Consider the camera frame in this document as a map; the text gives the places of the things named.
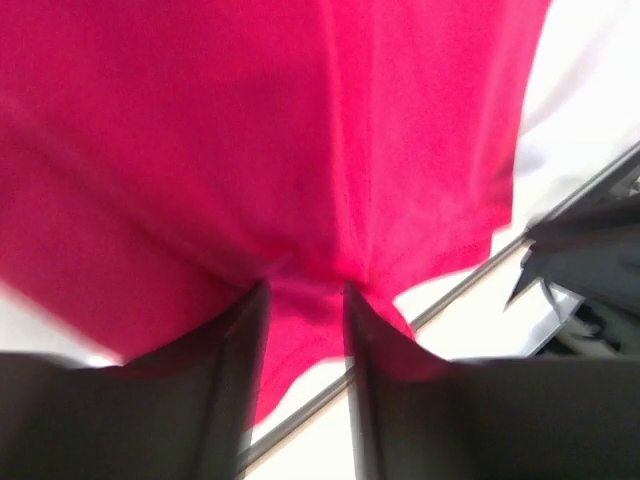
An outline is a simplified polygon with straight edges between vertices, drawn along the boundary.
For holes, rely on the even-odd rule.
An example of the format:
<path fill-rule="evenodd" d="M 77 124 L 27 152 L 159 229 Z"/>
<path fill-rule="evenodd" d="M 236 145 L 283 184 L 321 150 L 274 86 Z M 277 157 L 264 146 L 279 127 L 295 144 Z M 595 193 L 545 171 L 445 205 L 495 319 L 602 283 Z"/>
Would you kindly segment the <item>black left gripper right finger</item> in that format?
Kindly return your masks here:
<path fill-rule="evenodd" d="M 360 479 L 635 479 L 639 362 L 450 362 L 344 296 Z"/>

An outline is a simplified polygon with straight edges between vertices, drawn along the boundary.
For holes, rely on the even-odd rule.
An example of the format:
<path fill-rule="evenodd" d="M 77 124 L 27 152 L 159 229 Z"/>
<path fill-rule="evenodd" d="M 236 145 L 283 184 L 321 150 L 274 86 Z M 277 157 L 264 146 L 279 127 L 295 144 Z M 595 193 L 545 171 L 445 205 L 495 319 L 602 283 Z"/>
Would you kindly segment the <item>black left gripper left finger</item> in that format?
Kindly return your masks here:
<path fill-rule="evenodd" d="M 224 313 L 120 367 L 1 357 L 5 479 L 232 479 L 255 411 L 270 304 Z"/>

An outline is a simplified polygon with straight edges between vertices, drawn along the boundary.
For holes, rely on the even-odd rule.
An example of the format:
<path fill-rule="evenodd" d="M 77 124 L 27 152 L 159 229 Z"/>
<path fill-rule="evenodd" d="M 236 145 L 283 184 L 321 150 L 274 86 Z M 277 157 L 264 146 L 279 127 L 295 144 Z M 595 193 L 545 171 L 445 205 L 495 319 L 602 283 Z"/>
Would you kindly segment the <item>magenta t-shirt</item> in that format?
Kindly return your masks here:
<path fill-rule="evenodd" d="M 5 1 L 1 279 L 132 360 L 270 284 L 256 419 L 355 284 L 486 259 L 545 1 Z"/>

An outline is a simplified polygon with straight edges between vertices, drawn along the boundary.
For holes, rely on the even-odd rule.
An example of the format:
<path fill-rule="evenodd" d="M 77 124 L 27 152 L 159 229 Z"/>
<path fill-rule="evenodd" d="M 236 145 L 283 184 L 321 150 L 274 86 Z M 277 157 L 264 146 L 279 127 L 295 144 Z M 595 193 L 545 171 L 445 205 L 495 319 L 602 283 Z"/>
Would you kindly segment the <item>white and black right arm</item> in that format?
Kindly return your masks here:
<path fill-rule="evenodd" d="M 639 353 L 639 166 L 614 172 L 566 211 L 525 233 L 528 252 L 507 300 L 538 281 L 552 307 L 553 287 L 581 299 L 574 318 L 583 340 L 624 355 Z"/>

